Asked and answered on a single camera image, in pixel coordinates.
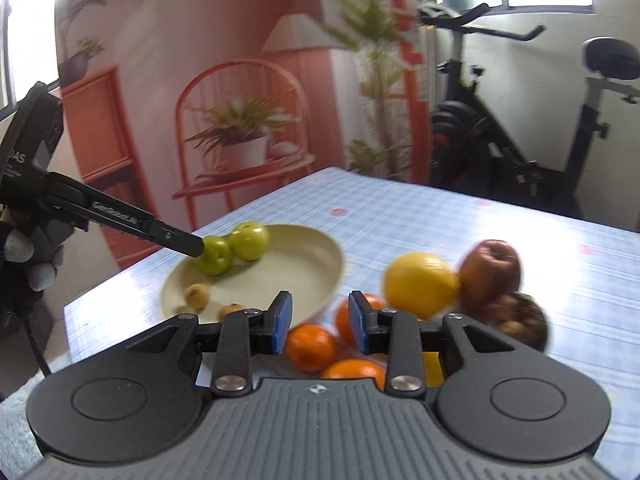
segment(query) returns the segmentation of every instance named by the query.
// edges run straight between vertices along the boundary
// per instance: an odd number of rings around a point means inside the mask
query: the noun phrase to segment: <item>beige plate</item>
[[[171,271],[160,293],[165,318],[192,312],[184,306],[184,289],[207,283],[210,303],[197,312],[201,323],[218,321],[218,310],[230,303],[263,310],[281,290],[293,295],[296,326],[321,312],[332,300],[342,278],[344,258],[339,245],[324,233],[299,225],[269,225],[271,245],[266,254],[251,263],[234,262],[221,276],[206,276],[190,258]]]

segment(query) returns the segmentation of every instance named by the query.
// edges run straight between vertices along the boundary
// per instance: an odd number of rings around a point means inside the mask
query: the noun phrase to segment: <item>exercise bike seat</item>
[[[583,63],[603,77],[632,80],[640,77],[640,54],[626,41],[591,38],[582,44]]]

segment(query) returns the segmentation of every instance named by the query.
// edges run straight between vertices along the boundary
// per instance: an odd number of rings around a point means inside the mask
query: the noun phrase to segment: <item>lampshade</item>
[[[285,14],[273,27],[262,52],[305,50],[308,48],[344,48],[308,14]]]

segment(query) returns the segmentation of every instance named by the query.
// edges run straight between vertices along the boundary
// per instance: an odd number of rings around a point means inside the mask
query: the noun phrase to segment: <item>blue and white tablecloth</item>
[[[400,254],[431,252],[455,266],[479,240],[510,242],[524,264],[522,291],[552,324],[548,354],[591,376],[611,399],[612,421],[596,459],[623,480],[640,473],[640,235],[336,169],[268,194],[197,234],[224,234],[249,219],[302,224],[340,243],[346,273],[327,322],[351,290],[378,294],[381,273]],[[161,250],[66,307],[73,361],[160,322],[159,291],[181,258]]]

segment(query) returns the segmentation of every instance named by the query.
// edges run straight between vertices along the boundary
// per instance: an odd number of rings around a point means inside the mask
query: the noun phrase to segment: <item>green apple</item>
[[[252,262],[261,258],[269,247],[269,230],[258,222],[237,225],[229,235],[229,245],[238,258]]]
[[[202,273],[209,276],[219,276],[227,272],[234,260],[231,247],[224,238],[219,236],[205,236],[202,239],[204,252],[193,259],[193,265]]]

